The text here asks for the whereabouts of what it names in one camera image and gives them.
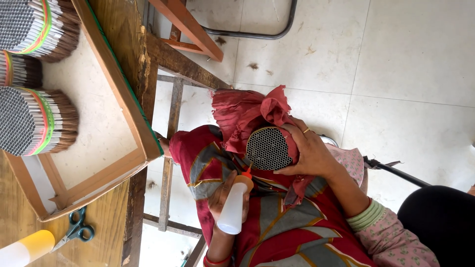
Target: woman's left hand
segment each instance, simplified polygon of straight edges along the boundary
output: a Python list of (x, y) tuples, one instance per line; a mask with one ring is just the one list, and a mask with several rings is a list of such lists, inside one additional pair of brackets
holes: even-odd
[[(226, 181), (222, 183), (216, 190), (213, 195), (208, 198), (208, 207), (209, 211), (213, 215), (214, 221), (218, 221), (221, 211), (223, 210), (224, 203), (228, 198), (231, 187), (233, 186), (234, 179), (236, 178), (238, 172), (236, 170), (232, 171), (228, 176)], [(247, 212), (249, 211), (249, 194), (243, 196), (242, 201), (242, 222), (244, 223), (247, 219)]]

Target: red bangle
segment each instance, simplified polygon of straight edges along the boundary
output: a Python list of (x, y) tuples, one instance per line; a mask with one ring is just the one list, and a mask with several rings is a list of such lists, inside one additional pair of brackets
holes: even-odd
[(212, 265), (223, 264), (223, 263), (227, 262), (227, 261), (231, 258), (232, 255), (233, 255), (233, 253), (231, 252), (231, 253), (229, 254), (229, 256), (228, 256), (226, 259), (224, 259), (224, 260), (222, 260), (222, 261), (220, 261), (220, 262), (214, 262), (214, 261), (210, 261), (210, 260), (209, 260), (209, 258), (208, 258), (208, 252), (206, 252), (205, 257), (203, 258), (203, 265), (204, 265), (205, 267), (209, 267), (206, 263), (209, 263), (209, 264), (212, 264)]

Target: red cloth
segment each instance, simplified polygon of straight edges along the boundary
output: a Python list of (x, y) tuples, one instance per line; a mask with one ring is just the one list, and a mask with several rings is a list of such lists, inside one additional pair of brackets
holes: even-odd
[[(272, 90), (267, 96), (256, 91), (220, 89), (213, 96), (214, 118), (222, 133), (221, 145), (230, 152), (245, 154), (247, 140), (251, 134), (268, 124), (281, 126), (284, 123), (295, 125), (289, 118), (290, 106), (284, 95), (285, 86)], [(299, 152), (290, 133), (279, 128), (288, 145), (292, 164), (298, 162)], [(285, 197), (286, 207), (301, 203), (305, 188), (313, 176), (297, 175)]]

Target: cardboard tray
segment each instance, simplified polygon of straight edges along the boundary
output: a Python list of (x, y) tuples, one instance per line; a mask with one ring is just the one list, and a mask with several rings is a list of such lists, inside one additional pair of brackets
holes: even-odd
[(89, 4), (73, 2), (83, 23), (78, 48), (43, 63), (43, 87), (61, 89), (76, 106), (78, 139), (56, 154), (5, 152), (42, 222), (91, 203), (163, 154)]

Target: green rubber band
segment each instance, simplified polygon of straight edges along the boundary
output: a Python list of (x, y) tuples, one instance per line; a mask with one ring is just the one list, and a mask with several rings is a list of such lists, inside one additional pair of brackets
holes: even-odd
[(55, 129), (55, 118), (53, 116), (53, 111), (51, 110), (51, 106), (49, 105), (48, 101), (45, 99), (44, 96), (39, 94), (36, 90), (30, 89), (33, 91), (40, 99), (41, 105), (45, 109), (46, 113), (46, 118), (47, 118), (47, 124), (48, 124), (48, 132), (46, 133), (46, 138), (45, 141), (39, 146), (38, 149), (36, 149), (35, 152), (32, 153), (32, 155), (39, 154), (45, 147), (49, 144), (49, 141), (51, 141), (51, 137), (53, 136), (53, 131)]
[(51, 30), (51, 17), (52, 17), (52, 14), (51, 14), (51, 8), (49, 7), (49, 3), (47, 0), (42, 0), (43, 2), (43, 5), (46, 7), (46, 10), (45, 10), (45, 13), (43, 15), (46, 15), (46, 21), (45, 21), (45, 24), (43, 24), (43, 29), (41, 30), (41, 32), (39, 33), (36, 41), (34, 43), (32, 43), (30, 46), (28, 46), (27, 48), (23, 49), (23, 51), (20, 51), (20, 52), (14, 52), (15, 54), (21, 54), (21, 55), (24, 55), (24, 54), (30, 54), (30, 53), (33, 53), (34, 51), (36, 51), (38, 48), (40, 48), (41, 46), (43, 46), (43, 43), (45, 42), (46, 40), (46, 37), (48, 36), (49, 34), (49, 31)]

